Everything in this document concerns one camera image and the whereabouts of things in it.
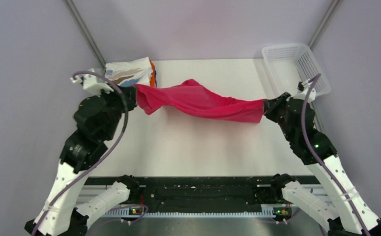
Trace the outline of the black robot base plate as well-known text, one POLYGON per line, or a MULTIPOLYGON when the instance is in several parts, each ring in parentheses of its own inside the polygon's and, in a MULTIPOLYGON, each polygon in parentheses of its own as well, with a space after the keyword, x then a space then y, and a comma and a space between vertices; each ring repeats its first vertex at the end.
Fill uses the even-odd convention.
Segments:
POLYGON ((150 213, 260 212, 265 204, 287 206, 273 177, 134 177, 139 187, 123 204, 143 204, 150 213))

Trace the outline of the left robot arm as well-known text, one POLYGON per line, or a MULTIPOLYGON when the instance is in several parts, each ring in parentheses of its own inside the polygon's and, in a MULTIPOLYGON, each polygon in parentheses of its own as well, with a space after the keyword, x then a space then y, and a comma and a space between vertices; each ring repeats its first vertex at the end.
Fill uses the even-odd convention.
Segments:
POLYGON ((91 170, 112 149, 106 141, 115 136, 120 120, 128 121, 128 112, 136 106, 135 86, 121 87, 100 96, 84 99, 74 113, 76 131, 65 141, 59 156, 58 172, 40 214, 25 224, 33 236, 84 236, 91 225, 115 205, 134 203, 139 198, 138 182, 122 176, 104 193, 84 204, 78 196, 91 170))

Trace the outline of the crimson red t-shirt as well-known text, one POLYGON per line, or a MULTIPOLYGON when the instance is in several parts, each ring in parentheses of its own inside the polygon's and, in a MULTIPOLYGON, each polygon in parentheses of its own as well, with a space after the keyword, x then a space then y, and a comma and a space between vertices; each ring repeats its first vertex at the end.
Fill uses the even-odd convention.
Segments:
POLYGON ((264 115, 264 99, 247 101, 223 97, 193 79, 168 88, 143 84, 136 84, 136 88, 138 106, 147 115, 164 106, 198 118, 246 123, 259 123, 264 115))

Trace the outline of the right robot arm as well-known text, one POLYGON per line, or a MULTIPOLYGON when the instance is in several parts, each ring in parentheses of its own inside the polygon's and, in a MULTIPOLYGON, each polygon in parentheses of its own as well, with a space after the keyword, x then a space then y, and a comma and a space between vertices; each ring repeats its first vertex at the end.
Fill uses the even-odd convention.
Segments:
POLYGON ((272 178, 272 200, 295 204, 329 236, 381 236, 381 218, 351 182, 333 143, 315 128, 316 113, 310 104, 285 92, 263 105, 265 117, 280 126, 290 149, 319 181, 331 203, 305 190, 289 174, 272 178))

